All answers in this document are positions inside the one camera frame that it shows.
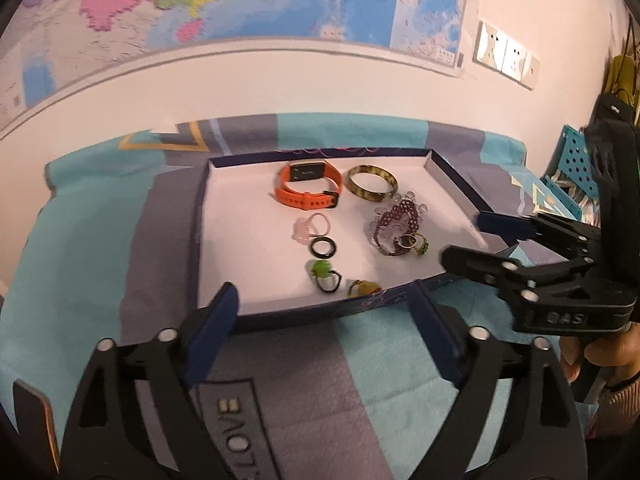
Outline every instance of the black ring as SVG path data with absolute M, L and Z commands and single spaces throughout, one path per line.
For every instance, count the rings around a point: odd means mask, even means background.
M 331 245 L 331 249 L 329 250 L 329 252 L 322 254 L 316 251 L 314 249 L 314 245 L 318 242 L 327 242 L 329 245 Z M 318 238 L 314 238 L 314 241 L 309 244 L 309 250 L 311 251 L 311 254 L 313 254 L 313 256 L 315 256 L 316 258 L 320 258 L 321 260 L 328 260 L 329 258 L 334 256 L 334 254 L 338 250 L 338 247 L 335 245 L 335 242 L 328 236 L 319 236 Z
M 336 272 L 335 270 L 330 270 L 329 274 L 335 274 L 336 276 L 338 276 L 338 283 L 334 286 L 334 288 L 332 288 L 331 290 L 326 290 L 325 288 L 322 288 L 322 286 L 320 285 L 320 279 L 317 276 L 316 276 L 316 285 L 323 292 L 326 292 L 327 294 L 333 294 L 334 292 L 337 292 L 338 289 L 340 288 L 340 282 L 342 281 L 342 275 L 339 272 Z

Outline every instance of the white wall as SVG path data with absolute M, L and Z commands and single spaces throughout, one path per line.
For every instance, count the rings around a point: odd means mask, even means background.
M 526 143 L 527 165 L 541 174 L 561 127 L 580 127 L 588 120 L 607 59 L 623 42 L 625 8 L 622 0 L 477 1 L 482 19 L 542 60 L 535 91 L 476 64 L 467 65 L 463 78 L 451 78 L 346 55 L 244 52 L 180 60 L 86 89 L 76 84 L 62 100 L 61 94 L 52 96 L 34 108 L 39 113 L 10 125 L 5 132 L 12 133 L 0 141 L 0 280 L 10 284 L 26 237 L 49 197 L 44 164 L 148 127 L 271 112 L 387 114 L 507 134 Z M 215 50 L 195 47 L 191 52 L 207 49 Z M 158 54 L 87 81 L 171 56 L 177 54 Z

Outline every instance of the watch face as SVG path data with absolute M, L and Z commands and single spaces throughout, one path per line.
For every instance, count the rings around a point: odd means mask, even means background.
M 299 162 L 291 165 L 290 182 L 318 180 L 324 177 L 324 161 Z

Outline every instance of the smartwatch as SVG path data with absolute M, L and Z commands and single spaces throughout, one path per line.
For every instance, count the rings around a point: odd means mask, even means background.
M 322 193 L 305 193 L 294 191 L 288 182 L 319 180 L 328 178 L 333 181 L 336 191 Z M 332 209 L 338 205 L 342 191 L 342 175 L 331 164 L 324 160 L 293 162 L 280 170 L 280 187 L 274 189 L 276 200 L 289 207 L 308 211 L 309 209 Z

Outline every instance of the power outlet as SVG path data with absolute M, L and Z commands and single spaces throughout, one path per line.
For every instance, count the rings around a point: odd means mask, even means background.
M 527 52 L 527 59 L 524 62 L 522 71 L 522 85 L 529 90 L 535 89 L 540 77 L 540 60 L 532 53 Z
M 508 37 L 505 33 L 488 23 L 480 23 L 476 61 L 500 72 L 507 51 Z
M 507 40 L 507 52 L 504 54 L 502 73 L 518 82 L 522 81 L 527 49 L 513 38 Z

